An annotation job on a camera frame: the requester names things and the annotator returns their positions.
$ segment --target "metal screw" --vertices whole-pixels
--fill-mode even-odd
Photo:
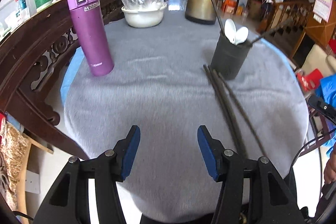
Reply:
[[[109,149],[109,150],[106,150],[106,151],[105,151],[105,156],[106,156],[106,157],[111,157],[111,156],[113,156],[113,155],[114,155],[114,150]]]
[[[74,162],[76,162],[78,160],[78,158],[76,157],[76,156],[71,156],[70,158],[69,158],[69,162],[72,164],[72,163],[74,163]]]
[[[228,157],[231,157],[233,155],[233,151],[230,150],[230,149],[227,149],[227,150],[224,151],[224,155],[228,156]]]
[[[264,164],[269,163],[269,159],[266,158],[266,157],[261,157],[260,161],[261,161],[262,163],[264,163]]]

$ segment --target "blue gripper pad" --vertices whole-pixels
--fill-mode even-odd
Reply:
[[[132,166],[133,166],[135,155],[137,153],[138,146],[139,146],[139,143],[140,143],[140,128],[138,126],[133,126],[133,127],[135,128],[134,133],[133,133],[133,136],[131,137],[131,140],[129,141],[129,145],[127,147],[127,150],[126,150],[126,152],[124,154],[124,157],[123,157],[123,160],[122,160],[121,177],[124,180],[131,173],[131,169],[132,169]]]
[[[197,140],[208,173],[216,181],[219,177],[219,174],[216,168],[216,159],[209,144],[209,141],[211,141],[212,138],[205,126],[200,126],[198,128]]]

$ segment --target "thermos label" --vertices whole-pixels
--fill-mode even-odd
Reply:
[[[85,6],[85,7],[84,7],[84,12],[87,12],[87,11],[92,10],[92,9],[94,9],[94,8],[97,8],[97,7],[99,7],[99,6],[100,6],[100,1],[98,0],[98,1],[95,2],[95,3],[92,3],[92,4],[88,5],[88,6]]]
[[[101,66],[103,65],[103,62],[100,62],[100,63],[97,63],[97,64],[91,64],[91,67],[95,68],[95,67],[98,67],[98,66]]]

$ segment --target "purple thermos bottle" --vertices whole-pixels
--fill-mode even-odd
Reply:
[[[107,43],[99,0],[68,0],[79,44],[94,76],[113,70],[114,63]]]

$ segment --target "bowl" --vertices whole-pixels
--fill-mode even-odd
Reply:
[[[121,8],[125,15],[128,25],[134,28],[148,28],[158,25],[163,19],[163,13],[167,8],[165,3],[159,10],[139,11],[139,10],[126,10]]]

